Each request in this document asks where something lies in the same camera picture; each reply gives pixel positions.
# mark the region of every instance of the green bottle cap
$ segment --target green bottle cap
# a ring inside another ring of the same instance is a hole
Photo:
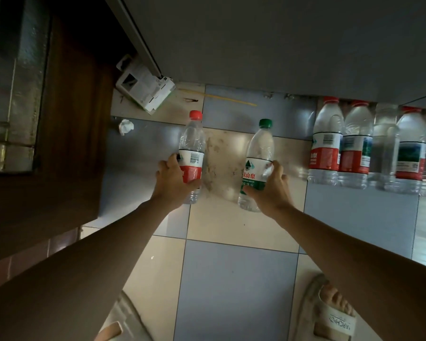
[[[268,118],[262,118],[259,121],[259,128],[270,129],[273,126],[273,122]]]

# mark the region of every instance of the barcode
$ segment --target barcode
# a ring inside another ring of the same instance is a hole
[[[333,144],[334,135],[333,134],[324,134],[324,144]]]
[[[355,144],[354,136],[347,136],[344,138],[344,150],[346,150],[347,148],[353,148],[354,144]]]
[[[191,153],[191,160],[189,161],[190,164],[198,164],[200,159],[200,155],[198,153]]]

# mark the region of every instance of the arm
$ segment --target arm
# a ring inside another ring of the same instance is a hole
[[[426,340],[426,267],[300,212],[291,204],[282,166],[273,165],[265,189],[244,186],[246,194],[290,233],[384,341]]]
[[[159,163],[150,200],[0,287],[0,340],[93,340],[153,232],[200,180],[176,155]]]

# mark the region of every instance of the yellow stick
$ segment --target yellow stick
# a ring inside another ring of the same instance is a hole
[[[246,104],[246,105],[250,105],[250,106],[257,106],[257,104],[254,104],[254,103],[243,102],[242,100],[236,100],[236,99],[231,99],[231,98],[226,98],[226,97],[220,97],[218,95],[205,94],[205,93],[202,93],[202,92],[192,91],[192,90],[186,90],[186,89],[179,89],[179,90],[180,91],[184,91],[184,92],[188,92],[188,93],[200,94],[200,95],[203,95],[205,97],[211,97],[211,98],[217,98],[217,99],[222,99],[222,100],[228,100],[229,102],[241,103],[241,104]]]

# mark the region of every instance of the crumpled white paper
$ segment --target crumpled white paper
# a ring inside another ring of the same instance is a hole
[[[119,131],[121,136],[134,130],[134,124],[130,120],[122,120],[119,124]]]

